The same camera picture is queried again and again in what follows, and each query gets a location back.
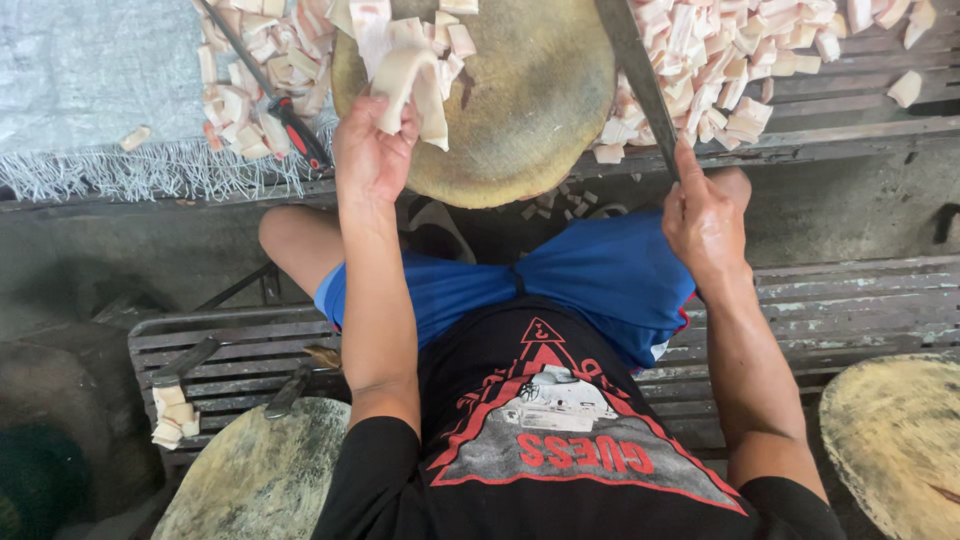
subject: fabric fringe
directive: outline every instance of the fabric fringe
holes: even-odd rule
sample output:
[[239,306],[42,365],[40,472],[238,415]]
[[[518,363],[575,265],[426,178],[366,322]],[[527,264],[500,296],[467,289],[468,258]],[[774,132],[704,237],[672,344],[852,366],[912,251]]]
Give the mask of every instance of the fabric fringe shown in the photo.
[[[332,156],[335,122],[316,129]],[[267,195],[303,197],[301,179],[311,171],[294,150],[283,160],[247,160],[229,150],[214,153],[203,137],[145,142],[132,152],[119,145],[0,156],[0,184],[17,201],[63,202],[72,195],[128,202],[180,197],[222,201],[240,193],[255,200]]]

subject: concrete floor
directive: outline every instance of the concrete floor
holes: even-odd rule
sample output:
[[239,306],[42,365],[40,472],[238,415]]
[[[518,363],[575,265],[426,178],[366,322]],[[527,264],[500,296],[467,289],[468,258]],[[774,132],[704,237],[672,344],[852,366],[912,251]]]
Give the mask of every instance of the concrete floor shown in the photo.
[[[960,252],[960,234],[933,245],[931,217],[960,202],[960,150],[752,167],[754,198],[746,215],[747,258],[786,266],[858,258]],[[591,179],[600,204],[654,205],[663,177]],[[480,262],[505,263],[561,231],[562,210],[524,221],[529,203],[506,211],[453,209]],[[264,208],[242,204],[205,210],[156,210],[37,219],[0,215],[0,340],[64,322],[86,320],[119,291],[148,292],[169,310],[189,310],[258,268],[267,258],[256,241]],[[306,297],[285,283],[285,299]],[[258,301],[246,291],[230,301]],[[850,501],[844,511],[856,514]],[[876,531],[858,534],[873,537]]]

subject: black t-shirt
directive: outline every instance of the black t-shirt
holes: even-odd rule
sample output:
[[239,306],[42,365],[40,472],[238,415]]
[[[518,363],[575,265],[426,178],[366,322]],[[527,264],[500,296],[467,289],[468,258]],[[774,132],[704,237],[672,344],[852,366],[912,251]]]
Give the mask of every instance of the black t-shirt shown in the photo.
[[844,538],[792,480],[729,487],[605,339],[546,300],[473,312],[419,376],[422,446],[396,418],[354,426],[314,538]]

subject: knife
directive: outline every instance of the knife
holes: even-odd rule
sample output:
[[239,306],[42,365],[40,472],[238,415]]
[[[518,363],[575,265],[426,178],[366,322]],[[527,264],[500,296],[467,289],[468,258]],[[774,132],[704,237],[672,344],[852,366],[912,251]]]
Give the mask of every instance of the knife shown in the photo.
[[680,173],[677,172],[677,162],[673,158],[673,151],[677,146],[677,132],[663,102],[654,66],[650,63],[650,57],[647,56],[640,32],[636,28],[634,13],[627,5],[627,0],[596,0],[596,5],[600,20],[607,30],[607,37],[610,38],[610,45],[613,46],[613,53],[647,116],[650,131],[654,133],[666,168],[674,182],[679,182]]
[[213,9],[213,6],[210,6],[206,0],[200,0],[200,3],[203,4],[204,9],[210,15],[213,23],[223,31],[224,36],[227,37],[227,41],[233,46],[233,50],[240,56],[240,60],[247,65],[247,69],[253,74],[256,83],[263,88],[264,95],[270,99],[270,106],[267,107],[267,112],[280,121],[283,129],[285,129],[287,135],[290,136],[290,141],[293,142],[294,147],[297,148],[297,151],[306,158],[307,162],[310,163],[310,167],[313,169],[321,172],[328,169],[330,167],[330,155],[317,139],[317,136],[314,135],[313,130],[306,127],[303,120],[300,120],[300,117],[294,112],[294,102],[288,97],[276,97],[270,83],[260,71],[260,66],[253,61],[250,53],[247,52],[247,48],[244,47],[243,42],[230,31],[227,23],[224,22],[224,19],[220,18],[220,14]]

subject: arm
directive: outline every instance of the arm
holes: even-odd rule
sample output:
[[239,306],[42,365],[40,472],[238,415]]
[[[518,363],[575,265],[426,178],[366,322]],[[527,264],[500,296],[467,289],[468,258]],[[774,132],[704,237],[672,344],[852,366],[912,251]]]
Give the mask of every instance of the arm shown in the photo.
[[342,357],[353,395],[350,425],[393,416],[420,436],[417,323],[403,277],[394,202],[406,183],[418,128],[412,108],[396,135],[374,121],[383,98],[357,97],[333,137],[347,257]]
[[735,488],[792,479],[827,499],[806,442],[800,391],[760,311],[744,258],[743,212],[677,146],[682,182],[664,202],[663,233],[707,305],[708,363]]

